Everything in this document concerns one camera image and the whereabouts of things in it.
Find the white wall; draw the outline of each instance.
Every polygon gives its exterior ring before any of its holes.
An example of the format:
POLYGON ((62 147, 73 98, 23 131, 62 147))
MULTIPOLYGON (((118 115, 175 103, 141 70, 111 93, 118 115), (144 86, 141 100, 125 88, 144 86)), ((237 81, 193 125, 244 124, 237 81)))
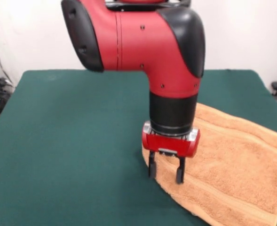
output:
MULTIPOLYGON (((192 0, 206 30, 206 69, 253 69, 277 80, 277 0, 192 0)), ((17 83, 26 70, 82 69, 60 0, 0 0, 0 57, 17 83)))

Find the table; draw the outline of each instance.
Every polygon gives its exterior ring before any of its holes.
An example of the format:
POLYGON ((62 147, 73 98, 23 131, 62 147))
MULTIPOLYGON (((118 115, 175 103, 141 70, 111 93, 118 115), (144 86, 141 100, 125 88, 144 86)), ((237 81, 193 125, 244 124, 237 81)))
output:
MULTIPOLYGON (((205 226, 147 177, 143 73, 29 71, 0 116, 0 226, 205 226)), ((208 70, 198 101, 277 131, 258 74, 208 70)))

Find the red robot arm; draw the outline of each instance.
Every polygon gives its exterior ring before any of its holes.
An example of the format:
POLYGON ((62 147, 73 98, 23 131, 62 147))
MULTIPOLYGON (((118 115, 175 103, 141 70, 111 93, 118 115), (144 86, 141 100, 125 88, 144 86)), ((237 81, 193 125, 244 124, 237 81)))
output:
POLYGON ((150 126, 155 134, 191 133, 205 62, 198 14, 166 0, 62 0, 78 58, 94 72, 144 71, 150 85, 150 126))

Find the green felt surface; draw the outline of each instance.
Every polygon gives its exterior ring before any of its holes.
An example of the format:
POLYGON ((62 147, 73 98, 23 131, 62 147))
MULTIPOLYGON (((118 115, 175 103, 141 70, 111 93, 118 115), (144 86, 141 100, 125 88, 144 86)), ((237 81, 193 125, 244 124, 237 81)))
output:
MULTIPOLYGON (((147 177, 148 87, 143 73, 26 72, 0 117, 0 226, 207 225, 147 177)), ((206 71, 198 101, 277 131, 252 71, 206 71)))

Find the black joint cover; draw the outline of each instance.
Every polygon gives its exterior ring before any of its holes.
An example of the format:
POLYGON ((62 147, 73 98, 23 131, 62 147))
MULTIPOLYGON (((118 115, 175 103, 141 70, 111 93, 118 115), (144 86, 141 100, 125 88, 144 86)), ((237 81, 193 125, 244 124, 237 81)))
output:
POLYGON ((162 8, 157 12, 170 26, 188 70, 203 77, 205 64, 205 33, 198 14, 188 7, 162 8))
POLYGON ((62 0, 61 7, 73 47, 83 66, 94 72, 103 72, 95 30, 90 16, 78 0, 62 0))

